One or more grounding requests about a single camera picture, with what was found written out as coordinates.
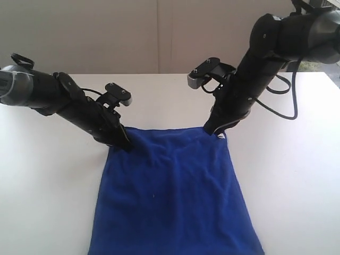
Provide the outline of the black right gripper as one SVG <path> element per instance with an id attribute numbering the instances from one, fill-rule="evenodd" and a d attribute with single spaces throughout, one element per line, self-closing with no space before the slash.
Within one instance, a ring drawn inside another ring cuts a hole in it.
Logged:
<path id="1" fill-rule="evenodd" d="M 286 63 L 278 57 L 258 58 L 245 55 L 226 90 L 216 95 L 213 110 L 203 126 L 208 135 L 219 135 L 239 124 L 249 114 L 254 101 L 262 94 Z"/>

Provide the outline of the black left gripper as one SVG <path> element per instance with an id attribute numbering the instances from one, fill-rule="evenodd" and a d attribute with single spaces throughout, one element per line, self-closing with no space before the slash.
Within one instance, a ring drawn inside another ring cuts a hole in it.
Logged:
<path id="1" fill-rule="evenodd" d="M 57 115 L 91 134 L 100 143 L 126 152 L 133 149 L 126 129 L 120 123 L 120 115 L 89 97 L 71 101 L 59 110 Z"/>

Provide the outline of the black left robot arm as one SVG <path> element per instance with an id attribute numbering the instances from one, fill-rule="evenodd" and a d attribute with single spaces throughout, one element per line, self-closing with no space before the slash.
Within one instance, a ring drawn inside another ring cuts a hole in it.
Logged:
<path id="1" fill-rule="evenodd" d="M 115 83 L 105 90 L 94 100 L 66 73 L 46 74 L 18 65 L 1 69 L 1 104 L 28 107 L 43 116 L 57 114 L 97 142 L 131 151 L 132 142 L 115 108 L 130 105 L 132 96 Z"/>

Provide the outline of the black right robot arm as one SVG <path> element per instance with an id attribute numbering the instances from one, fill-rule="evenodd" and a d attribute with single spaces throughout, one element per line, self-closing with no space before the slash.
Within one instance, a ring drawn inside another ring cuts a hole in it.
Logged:
<path id="1" fill-rule="evenodd" d="M 290 62 L 339 61 L 339 11 L 317 8 L 280 19 L 262 16 L 254 25 L 249 49 L 238 67 L 219 63 L 207 74 L 219 82 L 215 103 L 203 126 L 219 134 L 244 119 L 277 73 Z"/>

